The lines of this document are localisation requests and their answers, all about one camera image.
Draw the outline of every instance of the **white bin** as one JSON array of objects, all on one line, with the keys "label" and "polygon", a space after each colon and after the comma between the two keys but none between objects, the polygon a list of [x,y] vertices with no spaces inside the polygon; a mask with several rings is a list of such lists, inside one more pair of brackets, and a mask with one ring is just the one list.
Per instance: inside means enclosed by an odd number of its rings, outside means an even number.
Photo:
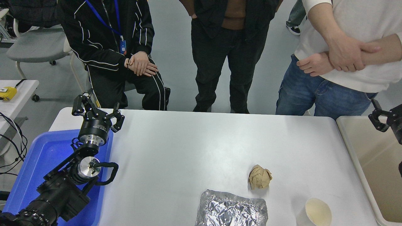
[{"label": "white bin", "polygon": [[391,128],[377,131],[367,116],[342,116],[336,122],[377,222],[402,226],[402,145]]}]

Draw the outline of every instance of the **blue tray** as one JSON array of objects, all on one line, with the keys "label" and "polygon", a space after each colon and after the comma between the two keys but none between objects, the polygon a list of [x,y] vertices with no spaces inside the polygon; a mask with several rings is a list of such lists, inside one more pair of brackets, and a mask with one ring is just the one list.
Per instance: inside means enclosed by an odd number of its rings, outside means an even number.
[{"label": "blue tray", "polygon": [[[39,196],[36,188],[45,181],[43,176],[72,154],[71,140],[78,136],[79,131],[79,129],[75,129],[46,132],[34,139],[3,212],[17,214]],[[99,153],[95,156],[99,161],[107,162],[109,160],[112,140],[113,133],[110,132],[108,142],[99,148]],[[103,169],[98,176],[102,181],[108,179],[107,173],[103,173]],[[88,193],[88,197],[91,198],[88,205],[68,222],[59,218],[58,226],[97,225],[102,208],[103,192],[104,186],[94,186]]]}]

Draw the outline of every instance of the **black shoe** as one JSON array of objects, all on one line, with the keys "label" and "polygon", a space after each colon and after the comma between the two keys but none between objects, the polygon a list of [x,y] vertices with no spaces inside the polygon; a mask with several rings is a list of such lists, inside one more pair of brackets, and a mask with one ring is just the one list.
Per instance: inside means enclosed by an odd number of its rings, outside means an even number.
[{"label": "black shoe", "polygon": [[235,114],[250,114],[250,112],[248,111],[248,109],[246,108],[244,111],[242,112],[237,112],[233,109],[230,109],[230,113],[235,113]]},{"label": "black shoe", "polygon": [[212,107],[200,107],[196,105],[193,112],[212,112]]},{"label": "black shoe", "polygon": [[170,88],[165,87],[165,110],[164,111],[168,110],[169,96],[170,96]]},{"label": "black shoe", "polygon": [[289,27],[286,25],[286,27],[289,29],[290,33],[299,36],[300,35],[300,29],[299,26],[294,26],[294,27]]}]

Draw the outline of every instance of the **clasped hands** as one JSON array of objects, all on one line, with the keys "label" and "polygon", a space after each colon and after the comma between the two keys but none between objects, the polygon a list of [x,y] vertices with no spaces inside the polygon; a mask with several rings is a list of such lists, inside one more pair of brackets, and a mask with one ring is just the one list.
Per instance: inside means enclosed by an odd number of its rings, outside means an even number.
[{"label": "clasped hands", "polygon": [[158,67],[149,62],[148,54],[143,51],[139,51],[132,55],[130,59],[126,59],[124,66],[132,70],[137,76],[146,75],[152,77],[158,72]]},{"label": "clasped hands", "polygon": [[296,63],[304,73],[319,76],[336,69],[344,72],[363,70],[365,65],[361,58],[363,51],[376,53],[381,48],[373,43],[364,43],[346,35],[334,37],[327,41],[329,51],[315,53]]}]

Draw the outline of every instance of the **brown sweater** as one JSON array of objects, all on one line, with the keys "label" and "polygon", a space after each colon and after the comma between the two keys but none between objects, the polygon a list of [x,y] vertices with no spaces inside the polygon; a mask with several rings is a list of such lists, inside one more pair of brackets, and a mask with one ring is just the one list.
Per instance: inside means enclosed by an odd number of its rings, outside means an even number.
[{"label": "brown sweater", "polygon": [[[180,0],[186,8],[189,16],[195,13],[194,0]],[[225,18],[222,27],[231,30],[241,30],[244,28],[246,18],[247,0],[228,0],[228,6],[225,12]]]}]

